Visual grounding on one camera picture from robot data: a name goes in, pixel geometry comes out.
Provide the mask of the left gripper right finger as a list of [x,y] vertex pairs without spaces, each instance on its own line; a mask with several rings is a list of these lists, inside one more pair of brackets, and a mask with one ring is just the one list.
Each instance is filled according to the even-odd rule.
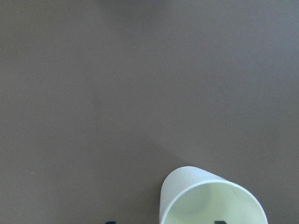
[[227,224],[224,220],[216,220],[214,224]]

